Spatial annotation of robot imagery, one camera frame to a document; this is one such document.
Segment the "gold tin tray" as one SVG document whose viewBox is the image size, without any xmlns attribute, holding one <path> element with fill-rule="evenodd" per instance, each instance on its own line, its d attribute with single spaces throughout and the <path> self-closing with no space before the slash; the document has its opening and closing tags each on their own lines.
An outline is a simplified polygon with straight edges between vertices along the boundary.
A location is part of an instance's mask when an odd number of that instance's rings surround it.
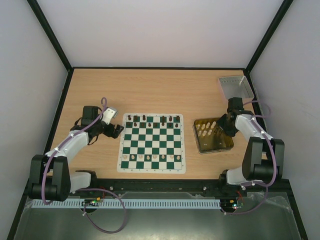
<svg viewBox="0 0 320 240">
<path fill-rule="evenodd" d="M 200 154 L 229 151 L 234 147 L 233 139 L 219 127 L 218 120 L 218 117 L 202 118 L 193 122 L 195 142 Z"/>
</svg>

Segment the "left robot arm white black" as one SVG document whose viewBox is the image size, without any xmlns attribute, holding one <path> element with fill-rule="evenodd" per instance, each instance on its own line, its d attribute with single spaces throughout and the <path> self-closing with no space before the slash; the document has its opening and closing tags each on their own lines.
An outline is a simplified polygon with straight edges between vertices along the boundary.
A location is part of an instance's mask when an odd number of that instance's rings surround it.
<svg viewBox="0 0 320 240">
<path fill-rule="evenodd" d="M 111 123 L 118 114 L 112 107 L 84 106 L 82 116 L 75 121 L 67 137 L 55 148 L 43 155 L 36 154 L 30 165 L 28 197 L 42 200 L 65 201 L 69 194 L 91 186 L 96 173 L 78 170 L 71 174 L 69 164 L 86 146 L 96 142 L 100 135 L 116 139 L 124 127 Z"/>
</svg>

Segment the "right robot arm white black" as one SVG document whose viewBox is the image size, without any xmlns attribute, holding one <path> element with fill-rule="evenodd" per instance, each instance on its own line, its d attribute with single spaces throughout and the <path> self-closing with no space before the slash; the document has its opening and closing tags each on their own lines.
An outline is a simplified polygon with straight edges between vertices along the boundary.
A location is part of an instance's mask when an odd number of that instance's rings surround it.
<svg viewBox="0 0 320 240">
<path fill-rule="evenodd" d="M 217 126 L 228 136 L 234 137 L 240 132 L 247 140 L 242 165 L 226 169 L 219 175 L 218 191 L 229 196 L 239 186 L 271 187 L 283 175 L 285 143 L 276 139 L 258 123 L 258 119 L 270 115 L 255 114 L 244 108 L 241 97 L 228 99 L 227 113 L 217 121 Z"/>
</svg>

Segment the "green white chess board mat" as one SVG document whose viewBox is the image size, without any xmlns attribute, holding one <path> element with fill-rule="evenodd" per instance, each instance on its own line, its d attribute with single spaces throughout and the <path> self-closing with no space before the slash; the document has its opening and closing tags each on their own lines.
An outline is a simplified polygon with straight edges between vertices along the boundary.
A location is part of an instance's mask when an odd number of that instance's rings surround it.
<svg viewBox="0 0 320 240">
<path fill-rule="evenodd" d="M 125 113 L 122 123 L 124 130 L 120 135 L 117 161 L 119 173 L 186 173 L 182 114 Z M 143 161 L 139 161 L 139 155 L 143 155 Z"/>
</svg>

